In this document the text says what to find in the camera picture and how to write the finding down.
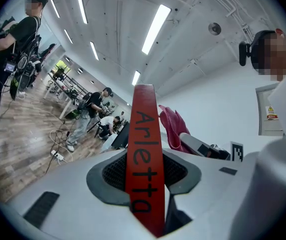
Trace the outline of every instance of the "warning sign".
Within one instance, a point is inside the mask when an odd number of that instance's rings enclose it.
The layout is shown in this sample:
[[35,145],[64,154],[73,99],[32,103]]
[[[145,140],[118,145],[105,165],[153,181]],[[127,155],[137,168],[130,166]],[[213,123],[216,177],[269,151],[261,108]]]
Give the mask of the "warning sign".
[[266,106],[266,116],[267,120],[278,119],[277,114],[275,113],[274,109],[271,106]]

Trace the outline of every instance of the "power strip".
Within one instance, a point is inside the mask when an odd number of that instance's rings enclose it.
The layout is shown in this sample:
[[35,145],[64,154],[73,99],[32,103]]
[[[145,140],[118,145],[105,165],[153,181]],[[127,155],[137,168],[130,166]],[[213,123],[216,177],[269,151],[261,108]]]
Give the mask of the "power strip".
[[59,154],[59,153],[55,154],[55,153],[56,153],[56,151],[52,150],[52,156],[58,158],[59,161],[64,160],[64,157],[61,154]]

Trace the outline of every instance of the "fluorescent light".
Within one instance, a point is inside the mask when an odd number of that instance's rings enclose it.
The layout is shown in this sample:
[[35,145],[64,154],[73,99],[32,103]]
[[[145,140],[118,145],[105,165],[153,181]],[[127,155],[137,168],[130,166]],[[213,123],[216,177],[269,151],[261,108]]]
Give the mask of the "fluorescent light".
[[65,31],[65,33],[66,33],[66,35],[67,35],[67,37],[68,37],[69,41],[70,41],[71,43],[73,43],[73,41],[72,41],[72,40],[71,40],[71,38],[69,37],[69,35],[68,35],[68,33],[67,33],[66,29],[64,29],[64,31]]
[[149,50],[151,50],[152,45],[158,35],[158,32],[161,30],[170,12],[170,8],[162,4],[159,6],[142,48],[142,52],[144,52],[146,55],[149,53]]
[[140,75],[141,74],[138,71],[135,72],[132,85],[135,85],[137,83],[138,78],[139,78]]
[[92,47],[92,49],[93,49],[93,53],[94,53],[94,55],[95,55],[96,60],[99,61],[98,56],[97,56],[97,53],[96,53],[96,50],[95,50],[95,46],[94,46],[94,43],[93,43],[93,42],[91,42],[91,47]]
[[57,17],[60,18],[60,17],[59,17],[59,14],[58,14],[58,11],[57,11],[57,9],[56,9],[56,6],[55,6],[55,4],[54,4],[54,1],[53,1],[53,0],[51,0],[51,1],[52,1],[52,5],[53,5],[53,7],[54,7],[54,10],[55,10],[55,12],[56,12],[56,14],[57,14]]
[[86,14],[85,14],[85,8],[84,8],[83,0],[78,0],[78,3],[79,3],[79,8],[81,9],[83,21],[85,24],[87,24],[88,22],[87,22],[87,18],[86,18]]

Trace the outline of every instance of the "black mesh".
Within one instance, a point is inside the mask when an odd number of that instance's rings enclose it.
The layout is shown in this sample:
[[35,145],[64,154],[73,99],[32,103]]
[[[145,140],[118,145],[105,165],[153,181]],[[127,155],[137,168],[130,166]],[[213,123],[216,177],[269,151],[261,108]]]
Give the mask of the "black mesh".
[[163,155],[163,163],[164,163],[164,176],[165,176],[165,185],[167,187],[177,183],[181,179],[183,179],[188,171],[187,169],[174,161],[173,159]]
[[103,178],[111,186],[125,191],[126,155],[118,158],[103,169]]
[[[177,183],[183,179],[188,171],[187,169],[163,155],[165,185],[167,187]],[[118,158],[103,169],[103,178],[109,185],[125,191],[125,176],[126,176],[126,155]]]

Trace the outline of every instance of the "pink cloth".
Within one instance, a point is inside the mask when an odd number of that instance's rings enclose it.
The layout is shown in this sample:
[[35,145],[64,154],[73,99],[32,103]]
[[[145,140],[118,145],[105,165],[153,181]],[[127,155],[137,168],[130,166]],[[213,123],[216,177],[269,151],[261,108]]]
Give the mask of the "pink cloth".
[[191,151],[183,146],[181,140],[179,139],[179,135],[181,133],[190,134],[183,118],[177,111],[174,112],[169,107],[164,107],[162,105],[159,105],[159,107],[163,110],[159,117],[162,125],[166,129],[167,140],[170,148],[172,150],[191,154]]

